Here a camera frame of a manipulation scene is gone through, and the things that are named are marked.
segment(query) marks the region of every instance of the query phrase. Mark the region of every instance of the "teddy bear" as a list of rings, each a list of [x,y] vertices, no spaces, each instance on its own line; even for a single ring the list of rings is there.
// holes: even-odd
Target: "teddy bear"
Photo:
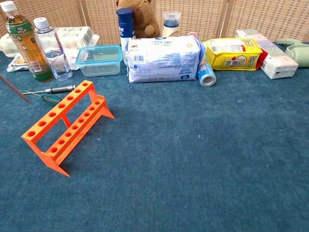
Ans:
[[[160,27],[150,4],[151,1],[152,0],[116,1],[118,9],[131,8],[133,10],[135,35],[137,39],[160,37]]]

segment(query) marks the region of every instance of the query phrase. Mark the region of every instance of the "yellow package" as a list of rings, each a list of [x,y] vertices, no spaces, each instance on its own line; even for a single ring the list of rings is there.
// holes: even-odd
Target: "yellow package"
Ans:
[[[257,70],[267,53],[251,38],[221,38],[204,42],[211,67],[216,70]]]

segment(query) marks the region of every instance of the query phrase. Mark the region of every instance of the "container lid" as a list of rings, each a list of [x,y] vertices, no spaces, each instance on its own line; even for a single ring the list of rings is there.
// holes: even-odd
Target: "container lid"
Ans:
[[[0,5],[4,12],[17,11],[17,7],[13,1],[3,1]]]
[[[175,28],[179,26],[181,12],[171,11],[163,13],[164,26]]]
[[[122,49],[119,45],[99,45],[82,47],[76,58],[78,66],[92,66],[120,63]]]
[[[133,10],[131,8],[121,8],[116,11],[119,24],[133,23]]]
[[[46,18],[41,17],[41,18],[35,18],[33,20],[34,25],[37,29],[43,29],[49,27],[48,21]]]

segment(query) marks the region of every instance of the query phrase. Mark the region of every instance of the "plastic food container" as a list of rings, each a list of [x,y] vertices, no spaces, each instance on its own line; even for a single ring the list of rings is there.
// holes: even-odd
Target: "plastic food container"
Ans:
[[[100,45],[82,47],[75,63],[85,76],[103,76],[118,74],[121,60],[119,45]]]

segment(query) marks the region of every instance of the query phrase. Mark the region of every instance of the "green tea bottle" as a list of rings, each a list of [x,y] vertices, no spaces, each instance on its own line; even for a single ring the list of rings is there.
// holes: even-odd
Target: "green tea bottle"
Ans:
[[[3,1],[0,5],[6,14],[6,29],[34,78],[40,82],[52,80],[54,78],[52,70],[35,39],[32,24],[17,12],[13,1]]]

